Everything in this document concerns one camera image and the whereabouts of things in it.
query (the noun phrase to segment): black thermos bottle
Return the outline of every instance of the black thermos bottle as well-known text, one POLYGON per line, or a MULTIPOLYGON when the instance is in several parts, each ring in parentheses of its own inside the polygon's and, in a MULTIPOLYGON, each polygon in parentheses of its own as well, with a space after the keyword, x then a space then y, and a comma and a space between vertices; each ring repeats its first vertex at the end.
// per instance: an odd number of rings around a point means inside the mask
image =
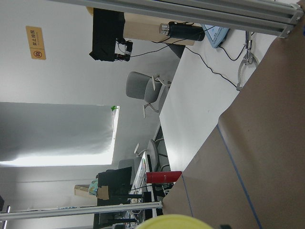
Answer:
POLYGON ((174 21, 168 24, 161 24, 160 34, 164 34, 171 38, 186 39, 193 41, 202 41, 205 33, 202 27, 193 26, 185 23, 176 23, 174 21))

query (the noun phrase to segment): white table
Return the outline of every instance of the white table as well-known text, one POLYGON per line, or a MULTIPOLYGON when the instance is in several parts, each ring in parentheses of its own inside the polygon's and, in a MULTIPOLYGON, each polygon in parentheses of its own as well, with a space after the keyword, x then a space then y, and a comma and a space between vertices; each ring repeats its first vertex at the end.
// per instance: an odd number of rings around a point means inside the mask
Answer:
MULTIPOLYGON (((274 38, 258 33, 253 36, 252 53, 259 61, 274 38)), ((222 46, 232 58, 236 58, 244 42, 244 31, 230 30, 222 46)), ((245 51, 237 61, 232 62, 223 50, 212 48, 207 38, 189 48, 199 53, 215 72, 237 84, 238 67, 245 51)), ((254 64, 253 67, 243 69, 242 75, 247 81, 255 70, 254 64)), ((172 171, 183 171, 187 167, 216 126, 220 114, 230 106, 237 95, 238 91, 219 75, 211 73, 198 55, 184 50, 160 113, 172 171)))

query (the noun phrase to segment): computer monitor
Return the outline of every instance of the computer monitor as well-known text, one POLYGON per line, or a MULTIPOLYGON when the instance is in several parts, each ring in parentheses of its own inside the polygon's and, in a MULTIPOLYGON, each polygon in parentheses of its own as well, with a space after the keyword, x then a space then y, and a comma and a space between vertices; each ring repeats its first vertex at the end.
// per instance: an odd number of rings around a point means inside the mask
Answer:
POLYGON ((3 206, 4 206, 4 199, 0 196, 0 211, 3 210, 3 206))
POLYGON ((228 28, 212 26, 212 25, 201 25, 205 30, 205 35, 208 38, 211 46, 213 48, 217 48, 221 45, 221 43, 225 40, 227 33, 229 31, 228 28))

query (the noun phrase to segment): white chair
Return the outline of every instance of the white chair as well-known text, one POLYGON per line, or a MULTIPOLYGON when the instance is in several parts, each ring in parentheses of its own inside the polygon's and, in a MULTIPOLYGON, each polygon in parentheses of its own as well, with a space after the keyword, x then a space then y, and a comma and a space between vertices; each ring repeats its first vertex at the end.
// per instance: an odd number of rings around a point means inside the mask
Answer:
POLYGON ((161 79, 159 75, 148 76, 142 73, 131 72, 128 75, 126 82, 126 95, 130 98, 143 99, 146 104, 143 106, 143 115, 146 116, 145 109, 149 106, 153 111, 160 112, 163 102, 165 100, 164 96, 161 96, 162 104, 159 103, 159 109, 155 109, 152 103, 156 102, 158 99, 161 86, 169 88, 171 85, 170 81, 165 81, 161 79))
POLYGON ((144 152, 146 152, 147 154, 149 154, 150 156, 150 159, 151 159, 151 163, 152 163, 152 170, 153 172, 157 172, 159 169, 160 171, 163 171, 163 169, 167 166, 170 166, 169 164, 167 165, 163 165, 161 166, 160 164, 160 158, 159 156, 163 156, 163 157, 167 157, 167 155, 165 154, 160 154, 158 152, 158 148, 156 146, 156 143, 159 142, 159 141, 163 141, 164 139, 163 138, 160 138, 160 139, 157 139, 157 140, 149 140, 148 142, 148 146, 147 146, 147 149, 144 149, 142 150, 141 152, 138 152, 138 147, 139 147, 139 144, 137 145, 134 153, 137 155, 137 156, 142 156, 142 154, 144 152))

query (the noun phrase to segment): blue line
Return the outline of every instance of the blue line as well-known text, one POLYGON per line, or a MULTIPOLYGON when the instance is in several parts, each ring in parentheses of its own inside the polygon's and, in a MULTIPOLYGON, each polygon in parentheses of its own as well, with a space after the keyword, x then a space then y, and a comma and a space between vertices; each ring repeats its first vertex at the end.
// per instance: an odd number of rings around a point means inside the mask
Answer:
POLYGON ((185 181, 184 181, 183 174, 181 174, 181 177, 182 177, 182 180, 183 180, 183 184, 184 184, 184 188, 185 188, 185 192, 186 192, 187 201, 189 202, 189 206, 190 206, 190 210, 191 210, 191 215, 192 215, 192 217, 194 217, 193 210, 192 210, 192 207, 191 207, 190 198, 189 198, 189 194, 187 193, 186 184, 185 184, 185 181))
POLYGON ((225 142, 225 140, 224 140, 224 136, 223 136, 223 134, 221 133, 221 131, 220 131, 220 129, 219 129, 219 126, 217 125, 216 127, 217 127, 217 129, 218 129, 218 131, 219 131, 219 133, 220 133, 220 136, 221 136, 221 138, 222 138, 222 140, 223 140, 223 142, 224 142, 225 148, 227 149, 228 155, 229 155, 230 160, 231 160, 231 162, 232 162, 232 164, 233 164, 233 166, 234 166, 234 169, 235 169, 235 172, 236 172, 237 177, 238 177, 238 179, 239 179, 239 182, 240 182, 240 184, 242 185, 242 188, 243 188, 244 193, 245 193, 245 195, 246 195, 246 197, 247 197, 248 203, 249 203, 249 205, 250 205, 250 208, 251 208, 251 210, 252 210, 252 213, 253 213, 253 215, 254 215, 254 218, 255 218, 255 220, 256 220, 256 222, 257 222, 257 224, 258 224, 258 227, 259 227, 260 229, 263 229, 262 224, 261 224, 261 222, 259 221, 259 218, 258 218, 257 213, 256 213, 256 211, 255 211, 254 205, 253 205, 253 203, 252 203, 252 201, 251 201, 251 199, 250 199, 249 193, 248 193, 248 191, 247 191, 247 189, 246 189, 246 187, 245 187, 245 185, 244 185, 244 182, 243 182, 243 180, 242 180, 242 177, 241 177, 241 175, 240 175, 240 173, 239 173, 239 171, 238 171, 238 168, 237 168, 237 166, 236 166, 236 163, 235 163, 235 161, 234 161, 234 159, 233 159, 233 156, 232 156, 232 154, 231 154, 231 152, 230 152, 230 150, 229 150, 229 148, 228 148, 228 146, 227 146, 227 144, 226 144, 226 142, 225 142))

